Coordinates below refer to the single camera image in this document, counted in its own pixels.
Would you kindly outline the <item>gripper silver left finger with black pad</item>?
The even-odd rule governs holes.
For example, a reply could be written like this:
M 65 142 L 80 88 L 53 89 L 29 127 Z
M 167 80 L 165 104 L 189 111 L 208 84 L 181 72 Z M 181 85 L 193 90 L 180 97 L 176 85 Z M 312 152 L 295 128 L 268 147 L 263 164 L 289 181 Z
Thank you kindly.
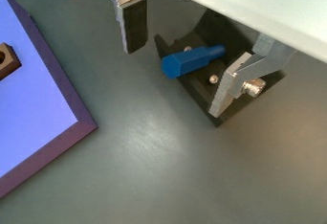
M 124 51 L 132 54 L 148 40 L 147 0 L 110 1 L 120 24 Z

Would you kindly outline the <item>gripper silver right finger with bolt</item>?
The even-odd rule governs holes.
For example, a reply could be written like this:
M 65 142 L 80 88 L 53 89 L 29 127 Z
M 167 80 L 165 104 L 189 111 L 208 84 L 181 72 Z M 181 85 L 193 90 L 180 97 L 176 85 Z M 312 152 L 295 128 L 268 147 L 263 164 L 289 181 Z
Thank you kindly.
M 253 54 L 244 52 L 223 72 L 208 113 L 217 118 L 232 102 L 243 95 L 256 97 L 265 83 L 257 81 L 279 71 L 296 50 L 271 36 L 260 34 L 252 45 Z

